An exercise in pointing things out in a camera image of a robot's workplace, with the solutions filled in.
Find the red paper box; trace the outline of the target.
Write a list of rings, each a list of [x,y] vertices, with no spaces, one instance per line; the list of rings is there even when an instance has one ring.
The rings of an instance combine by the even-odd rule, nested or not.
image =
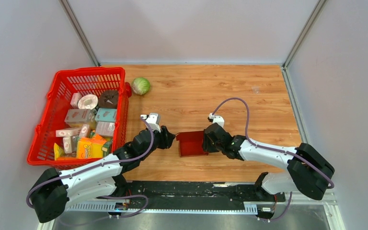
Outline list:
[[[204,131],[180,132],[176,135],[180,157],[206,156],[203,149]]]

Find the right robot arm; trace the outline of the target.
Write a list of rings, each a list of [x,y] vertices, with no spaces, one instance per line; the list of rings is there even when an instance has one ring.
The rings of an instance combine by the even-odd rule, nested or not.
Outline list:
[[[300,192],[322,200],[334,188],[334,167],[310,144],[282,147],[262,143],[246,136],[232,136],[216,123],[204,130],[203,149],[221,152],[229,159],[258,161],[283,169],[281,173],[262,173],[255,182],[254,194],[265,201],[280,192]]]

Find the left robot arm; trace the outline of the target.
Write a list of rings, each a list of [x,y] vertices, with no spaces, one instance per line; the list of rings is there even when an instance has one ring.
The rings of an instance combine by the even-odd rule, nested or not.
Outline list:
[[[39,222],[46,223],[79,202],[111,195],[121,199],[127,194],[122,174],[138,167],[154,150],[170,148],[174,140],[166,126],[145,129],[100,160],[70,170],[46,169],[29,190],[27,205]]]

